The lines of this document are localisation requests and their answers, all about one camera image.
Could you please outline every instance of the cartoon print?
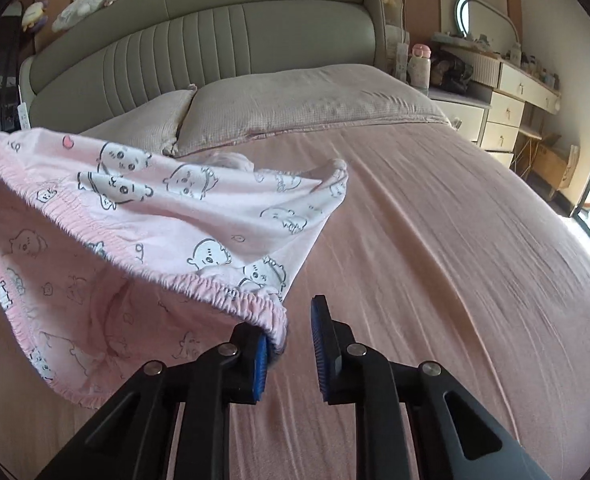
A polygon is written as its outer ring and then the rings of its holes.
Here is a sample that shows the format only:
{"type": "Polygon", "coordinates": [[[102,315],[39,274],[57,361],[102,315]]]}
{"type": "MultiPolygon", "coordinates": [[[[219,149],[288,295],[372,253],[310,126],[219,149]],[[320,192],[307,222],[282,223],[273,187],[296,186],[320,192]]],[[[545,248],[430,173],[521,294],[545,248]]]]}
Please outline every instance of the cartoon print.
{"type": "Polygon", "coordinates": [[[341,196],[344,196],[346,194],[346,182],[336,182],[334,184],[331,184],[328,187],[328,189],[331,191],[331,196],[333,198],[340,198],[341,196]]]}
{"type": "Polygon", "coordinates": [[[126,339],[121,337],[117,339],[116,337],[107,337],[107,349],[106,353],[113,357],[121,357],[123,359],[130,359],[130,352],[128,352],[128,343],[126,343],[126,339]]]}
{"type": "Polygon", "coordinates": [[[229,287],[229,286],[223,287],[223,290],[224,290],[224,297],[230,298],[231,300],[235,300],[235,298],[238,297],[238,295],[239,295],[238,290],[235,290],[234,288],[229,287]]]}
{"type": "Polygon", "coordinates": [[[166,190],[171,193],[203,200],[206,192],[215,187],[218,179],[207,166],[198,166],[200,169],[190,168],[189,164],[182,164],[171,176],[165,178],[163,183],[166,184],[166,190]]]}
{"type": "Polygon", "coordinates": [[[8,276],[10,277],[11,281],[14,283],[14,286],[17,289],[17,293],[20,296],[23,296],[26,292],[26,289],[24,288],[24,280],[22,280],[21,277],[14,270],[12,270],[10,267],[8,267],[6,269],[6,272],[8,272],[8,276]]]}
{"type": "Polygon", "coordinates": [[[242,292],[254,292],[257,290],[257,284],[248,278],[241,280],[237,286],[242,292]]]}
{"type": "Polygon", "coordinates": [[[270,207],[264,209],[260,216],[262,218],[271,218],[279,220],[281,225],[287,229],[292,235],[296,235],[304,230],[306,227],[307,220],[295,214],[290,209],[284,209],[282,207],[270,207]]]}
{"type": "Polygon", "coordinates": [[[278,296],[281,299],[281,293],[286,286],[286,270],[284,266],[278,264],[270,256],[265,256],[254,264],[245,266],[242,269],[244,275],[253,283],[257,285],[270,285],[277,289],[278,296]]]}
{"type": "Polygon", "coordinates": [[[103,241],[99,241],[95,244],[87,243],[84,244],[84,246],[86,247],[86,249],[90,249],[93,253],[97,254],[97,256],[99,256],[100,258],[103,258],[104,260],[108,259],[108,254],[106,254],[103,241]]]}
{"type": "Polygon", "coordinates": [[[198,270],[213,265],[226,265],[230,263],[230,253],[217,240],[206,238],[195,246],[193,257],[186,262],[198,270]]]}
{"type": "Polygon", "coordinates": [[[257,170],[254,173],[255,176],[255,181],[258,184],[261,184],[268,175],[275,175],[275,177],[280,176],[280,175],[286,175],[288,176],[287,173],[284,173],[283,171],[277,171],[277,170],[257,170]]]}
{"type": "Polygon", "coordinates": [[[24,254],[33,258],[48,249],[46,240],[30,229],[22,229],[15,238],[10,239],[10,243],[12,254],[24,254]]]}
{"type": "Polygon", "coordinates": [[[64,138],[61,139],[61,145],[65,150],[72,150],[73,146],[75,146],[75,141],[70,135],[65,135],[64,138]]]}
{"type": "Polygon", "coordinates": [[[119,176],[102,173],[77,173],[77,187],[82,190],[94,191],[100,196],[100,203],[105,210],[117,209],[118,204],[137,200],[143,202],[146,197],[153,196],[153,189],[145,184],[138,184],[119,176]]]}
{"type": "Polygon", "coordinates": [[[48,364],[44,361],[41,352],[37,348],[30,352],[28,359],[30,359],[30,364],[35,367],[35,370],[40,373],[42,379],[52,381],[55,378],[53,370],[48,367],[48,364]]]}
{"type": "Polygon", "coordinates": [[[152,156],[148,152],[131,146],[106,142],[99,152],[97,171],[112,176],[124,176],[132,171],[147,168],[152,156]]]}
{"type": "Polygon", "coordinates": [[[4,280],[0,281],[0,305],[4,312],[12,307],[12,300],[8,296],[8,291],[6,290],[6,282],[4,280]]]}
{"type": "Polygon", "coordinates": [[[179,352],[177,355],[173,355],[173,359],[197,359],[200,355],[200,351],[197,345],[200,344],[192,332],[186,332],[184,338],[179,341],[179,352]]]}
{"type": "Polygon", "coordinates": [[[70,301],[74,301],[76,304],[84,304],[86,297],[88,296],[88,282],[83,278],[76,276],[69,276],[72,280],[72,285],[68,286],[66,297],[70,301]]]}
{"type": "Polygon", "coordinates": [[[301,184],[301,177],[297,175],[276,174],[275,179],[277,180],[278,193],[290,191],[301,184]]]}
{"type": "Polygon", "coordinates": [[[144,263],[144,244],[135,244],[135,252],[137,256],[135,256],[142,264],[144,263]]]}
{"type": "Polygon", "coordinates": [[[70,354],[75,358],[75,361],[82,367],[84,370],[84,375],[88,377],[89,370],[91,370],[92,366],[94,365],[95,359],[93,359],[90,355],[82,352],[73,342],[70,342],[73,348],[70,349],[70,354]]]}
{"type": "Polygon", "coordinates": [[[46,202],[48,202],[48,200],[53,198],[56,194],[57,194],[56,189],[51,189],[51,188],[40,189],[37,192],[37,200],[39,202],[45,204],[46,202]]]}

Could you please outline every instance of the mirror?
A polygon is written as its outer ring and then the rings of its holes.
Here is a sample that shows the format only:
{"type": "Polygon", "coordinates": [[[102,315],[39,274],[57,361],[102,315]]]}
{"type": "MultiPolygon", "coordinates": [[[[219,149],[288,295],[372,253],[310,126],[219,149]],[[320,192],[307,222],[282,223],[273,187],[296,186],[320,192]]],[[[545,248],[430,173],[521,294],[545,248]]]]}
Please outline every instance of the mirror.
{"type": "Polygon", "coordinates": [[[455,23],[469,39],[486,36],[491,50],[503,56],[520,41],[511,19],[482,0],[457,0],[455,23]]]}

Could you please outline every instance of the upholstered headboard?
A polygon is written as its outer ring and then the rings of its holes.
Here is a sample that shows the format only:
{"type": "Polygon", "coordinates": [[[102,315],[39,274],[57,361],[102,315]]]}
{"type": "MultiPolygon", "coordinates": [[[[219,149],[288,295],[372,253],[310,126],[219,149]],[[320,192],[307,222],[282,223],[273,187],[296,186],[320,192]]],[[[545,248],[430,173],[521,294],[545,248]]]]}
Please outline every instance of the upholstered headboard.
{"type": "Polygon", "coordinates": [[[249,73],[385,65],[381,0],[118,0],[20,71],[31,126],[81,132],[165,92],[249,73]]]}

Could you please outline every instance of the pink bed sheet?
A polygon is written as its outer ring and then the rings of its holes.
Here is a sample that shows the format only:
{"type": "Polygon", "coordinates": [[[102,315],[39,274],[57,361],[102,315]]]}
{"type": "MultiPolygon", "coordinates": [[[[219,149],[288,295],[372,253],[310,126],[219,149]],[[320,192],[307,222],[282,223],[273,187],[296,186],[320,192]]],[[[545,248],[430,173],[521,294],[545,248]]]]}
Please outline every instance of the pink bed sheet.
{"type": "MultiPolygon", "coordinates": [[[[391,360],[441,362],[552,479],[582,476],[590,258],[523,182],[440,124],[287,134],[230,150],[286,171],[343,158],[351,175],[285,299],[289,343],[261,403],[232,409],[232,478],[355,476],[352,410],[326,406],[317,389],[314,294],[391,360]]],[[[57,398],[7,330],[0,316],[0,460],[31,478],[90,413],[57,398]]]]}

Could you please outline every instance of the clothing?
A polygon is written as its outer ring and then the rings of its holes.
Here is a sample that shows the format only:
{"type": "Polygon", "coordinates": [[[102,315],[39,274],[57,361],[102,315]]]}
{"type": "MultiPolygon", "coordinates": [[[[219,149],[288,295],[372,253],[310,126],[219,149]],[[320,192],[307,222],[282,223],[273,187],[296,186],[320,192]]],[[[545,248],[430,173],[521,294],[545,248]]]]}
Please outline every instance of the clothing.
{"type": "Polygon", "coordinates": [[[144,362],[193,360],[242,320],[283,351],[281,300],[344,198],[346,166],[249,170],[241,155],[184,164],[0,133],[0,304],[56,392],[98,406],[144,362]]]}

